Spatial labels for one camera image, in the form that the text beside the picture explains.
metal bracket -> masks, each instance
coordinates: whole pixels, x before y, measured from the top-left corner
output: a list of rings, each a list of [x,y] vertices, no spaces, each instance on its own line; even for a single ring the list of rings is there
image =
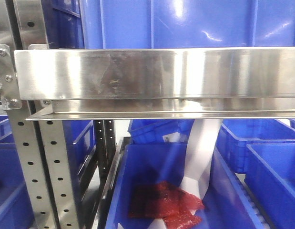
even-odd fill
[[[0,44],[0,97],[4,110],[22,107],[10,48],[5,44]]]

perforated metal upright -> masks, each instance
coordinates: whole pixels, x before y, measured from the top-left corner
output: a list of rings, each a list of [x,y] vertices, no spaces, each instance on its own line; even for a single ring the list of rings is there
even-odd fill
[[[0,45],[0,96],[9,116],[35,220],[39,229],[58,228],[39,125],[25,120],[36,108],[34,102],[19,98],[12,60],[13,51],[22,49],[22,44],[11,0],[0,0],[0,44],[8,45]]]

shelving rack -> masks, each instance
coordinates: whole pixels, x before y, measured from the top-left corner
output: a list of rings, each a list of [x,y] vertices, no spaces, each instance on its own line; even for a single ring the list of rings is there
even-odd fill
[[[0,0],[0,96],[39,229],[102,227],[128,141],[114,153],[112,119],[295,117],[295,47],[55,49],[49,4]],[[84,184],[62,121],[76,119],[95,120]],[[96,163],[103,191],[86,221],[81,193]]]

hole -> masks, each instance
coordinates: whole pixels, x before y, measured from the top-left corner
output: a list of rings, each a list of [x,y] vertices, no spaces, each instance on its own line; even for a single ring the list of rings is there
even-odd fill
[[[29,26],[29,27],[34,27],[34,26],[35,26],[35,23],[32,22],[32,21],[29,21],[29,22],[28,22],[28,26]]]

screw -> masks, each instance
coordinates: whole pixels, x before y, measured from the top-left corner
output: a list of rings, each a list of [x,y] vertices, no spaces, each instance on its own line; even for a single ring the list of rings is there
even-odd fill
[[[0,56],[6,56],[6,50],[5,49],[0,49]]]
[[[10,101],[10,105],[11,105],[11,106],[15,106],[17,103],[18,103],[18,100],[17,100],[17,99],[12,99],[12,100]]]
[[[11,75],[6,75],[5,76],[5,81],[6,82],[11,82],[13,80],[13,77]]]

